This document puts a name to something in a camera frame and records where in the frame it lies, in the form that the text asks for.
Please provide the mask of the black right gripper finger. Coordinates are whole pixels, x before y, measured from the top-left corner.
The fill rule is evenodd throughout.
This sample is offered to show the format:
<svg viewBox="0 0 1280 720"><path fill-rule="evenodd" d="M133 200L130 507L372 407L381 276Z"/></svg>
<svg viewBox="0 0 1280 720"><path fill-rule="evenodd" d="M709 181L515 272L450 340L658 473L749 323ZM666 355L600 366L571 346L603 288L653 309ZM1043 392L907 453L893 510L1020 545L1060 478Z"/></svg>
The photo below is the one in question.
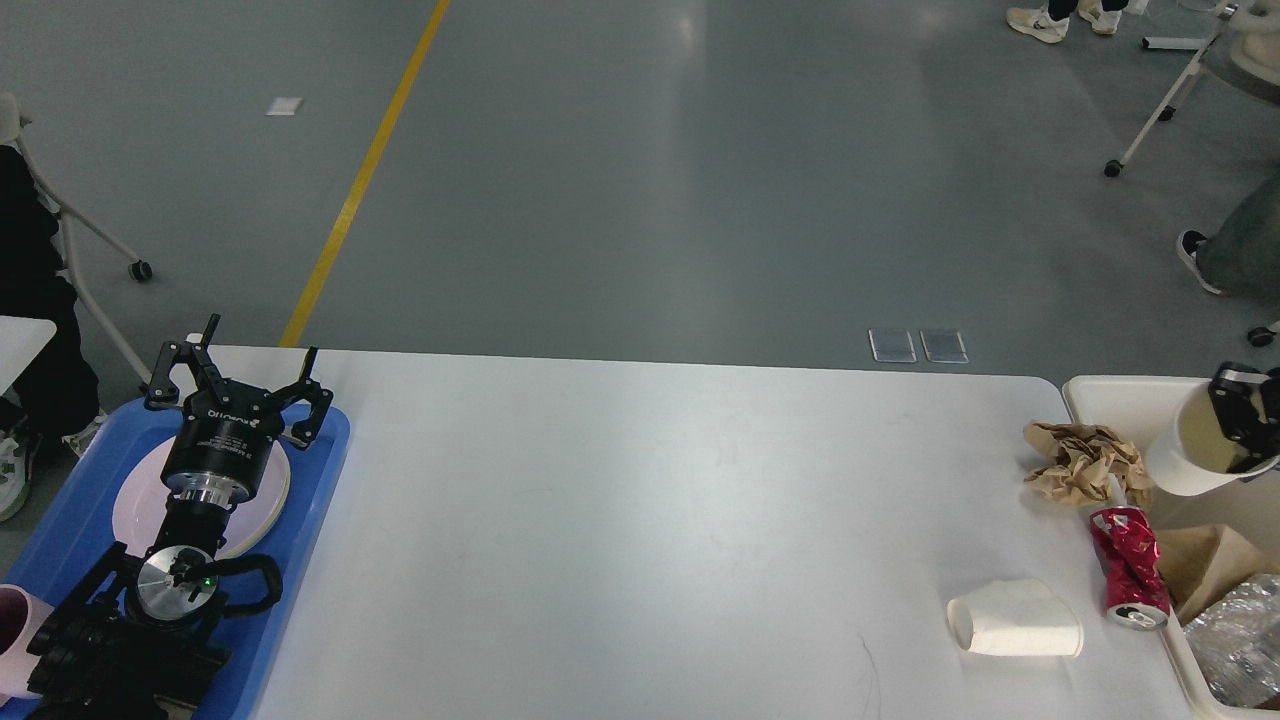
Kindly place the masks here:
<svg viewBox="0 0 1280 720"><path fill-rule="evenodd" d="M1222 437L1238 447L1228 471L1270 469L1279 454L1279 369L1222 363L1210 379L1208 395Z"/></svg>

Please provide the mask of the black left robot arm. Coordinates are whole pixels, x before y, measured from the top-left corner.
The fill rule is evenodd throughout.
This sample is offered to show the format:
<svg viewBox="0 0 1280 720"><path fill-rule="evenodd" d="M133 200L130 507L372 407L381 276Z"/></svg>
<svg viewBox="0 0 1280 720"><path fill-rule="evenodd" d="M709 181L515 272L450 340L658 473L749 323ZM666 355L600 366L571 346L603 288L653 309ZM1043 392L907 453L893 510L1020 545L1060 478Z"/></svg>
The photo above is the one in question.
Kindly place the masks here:
<svg viewBox="0 0 1280 720"><path fill-rule="evenodd" d="M223 555L229 520L255 500L276 442L307 450L333 393L312 377L265 389L225 378L209 354L219 315L198 341L165 343L143 397L180 425L159 479L165 512L142 553L113 543L36 630L28 688L36 719L170 719L192 714L230 660L220 621L271 610L285 585L265 553Z"/></svg>

